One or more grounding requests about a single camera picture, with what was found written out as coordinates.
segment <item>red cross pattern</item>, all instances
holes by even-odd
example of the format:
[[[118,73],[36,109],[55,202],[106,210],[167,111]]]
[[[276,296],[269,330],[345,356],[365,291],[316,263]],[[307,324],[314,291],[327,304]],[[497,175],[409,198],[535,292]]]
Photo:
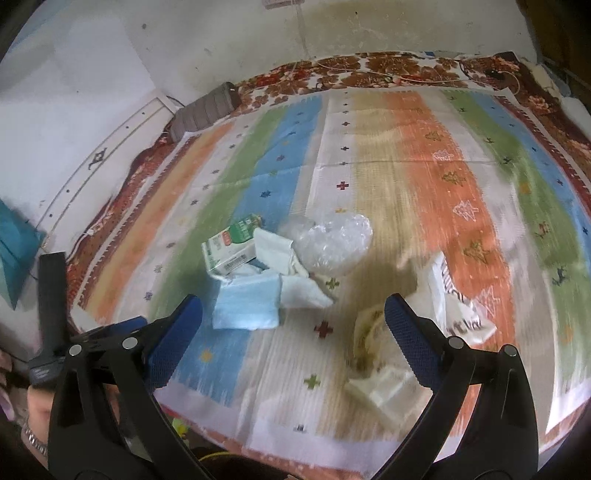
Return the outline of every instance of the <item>red cross pattern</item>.
[[[326,320],[323,320],[320,325],[314,327],[314,331],[318,332],[318,338],[326,338],[329,333],[333,332],[333,329]]]

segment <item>transparent plastic wrapper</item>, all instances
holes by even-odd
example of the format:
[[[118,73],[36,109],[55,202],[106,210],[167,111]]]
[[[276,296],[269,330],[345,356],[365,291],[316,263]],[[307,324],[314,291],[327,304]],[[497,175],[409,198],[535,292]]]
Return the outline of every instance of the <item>transparent plastic wrapper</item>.
[[[345,212],[326,215],[318,222],[291,215],[277,233],[294,241],[306,270],[334,277],[348,273],[363,258],[374,231],[367,217]]]

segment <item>blue gripper pad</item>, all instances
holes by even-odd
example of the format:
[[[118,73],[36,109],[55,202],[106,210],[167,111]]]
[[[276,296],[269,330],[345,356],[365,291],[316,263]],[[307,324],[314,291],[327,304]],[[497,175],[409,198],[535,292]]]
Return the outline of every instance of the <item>blue gripper pad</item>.
[[[146,360],[145,385],[148,391],[154,391],[168,383],[199,329],[202,318],[201,300],[194,295],[187,295],[169,317],[173,320],[172,325]]]
[[[418,382],[437,392],[442,381],[439,356],[421,333],[415,320],[418,317],[399,295],[387,298],[384,317]]]

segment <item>blue stripe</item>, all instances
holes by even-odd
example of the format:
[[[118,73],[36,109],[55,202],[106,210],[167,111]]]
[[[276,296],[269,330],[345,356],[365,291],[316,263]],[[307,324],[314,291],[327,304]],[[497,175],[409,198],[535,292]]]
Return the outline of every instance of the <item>blue stripe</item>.
[[[280,222],[290,212],[300,167],[321,108],[319,97],[287,108],[267,151],[256,163],[250,184],[232,214],[232,221],[257,213],[263,218],[266,230],[277,231]],[[213,330],[210,315],[219,283],[212,283],[214,285],[208,289],[211,292],[209,298],[202,299],[203,324],[179,362],[174,379],[218,403],[230,405],[251,333],[248,330]],[[209,362],[200,359],[204,351],[212,354]]]
[[[471,92],[470,94],[491,119],[501,128],[518,138],[522,146],[526,149],[536,169],[540,172],[544,181],[552,188],[552,191],[573,222],[579,245],[583,247],[582,250],[587,270],[591,275],[591,222],[585,214],[583,204],[570,184],[566,174],[556,164],[554,158],[546,151],[543,145],[535,139],[533,133],[493,97],[484,93]]]

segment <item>bracelet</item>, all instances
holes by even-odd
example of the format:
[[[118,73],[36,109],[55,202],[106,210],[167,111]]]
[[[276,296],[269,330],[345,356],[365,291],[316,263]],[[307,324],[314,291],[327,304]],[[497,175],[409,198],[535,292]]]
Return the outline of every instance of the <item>bracelet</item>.
[[[33,448],[42,454],[44,457],[47,457],[47,445],[39,440],[31,428],[29,427],[29,420],[25,421],[25,424],[22,427],[22,431],[25,434],[25,437],[29,441],[29,443],[33,446]]]

